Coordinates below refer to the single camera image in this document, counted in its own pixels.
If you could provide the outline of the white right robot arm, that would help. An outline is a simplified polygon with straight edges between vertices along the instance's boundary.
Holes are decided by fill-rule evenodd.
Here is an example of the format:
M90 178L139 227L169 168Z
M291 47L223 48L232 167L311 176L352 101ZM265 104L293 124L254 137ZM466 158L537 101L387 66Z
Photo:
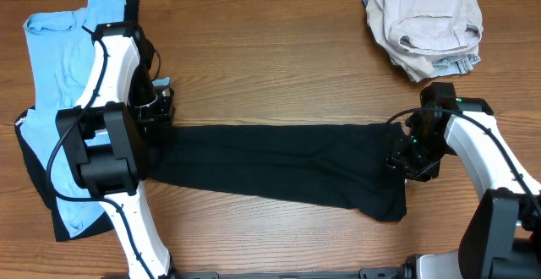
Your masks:
M426 182L445 155L457 156L479 197L457 250L415 254L399 278L538 278L540 183L498 130L488 103L444 97L403 111L410 129L387 158L392 170Z

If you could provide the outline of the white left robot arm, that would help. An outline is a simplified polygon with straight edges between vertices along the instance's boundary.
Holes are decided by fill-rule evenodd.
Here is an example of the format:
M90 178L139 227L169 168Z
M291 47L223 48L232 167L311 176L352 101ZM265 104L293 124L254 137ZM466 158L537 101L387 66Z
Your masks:
M128 262L129 278L173 278L172 257L161 241L145 195L148 149L172 126L174 91L168 78L151 77L156 49L135 21L105 23L90 33L95 61L75 107L56 116L64 151L86 201L106 211Z

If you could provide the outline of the black t-shirt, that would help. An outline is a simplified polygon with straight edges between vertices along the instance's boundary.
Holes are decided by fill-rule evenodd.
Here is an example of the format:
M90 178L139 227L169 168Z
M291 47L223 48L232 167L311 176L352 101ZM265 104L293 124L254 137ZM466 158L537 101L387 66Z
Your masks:
M386 165L400 124L173 128L150 149L150 177L171 185L357 209L379 222L407 213L405 177Z

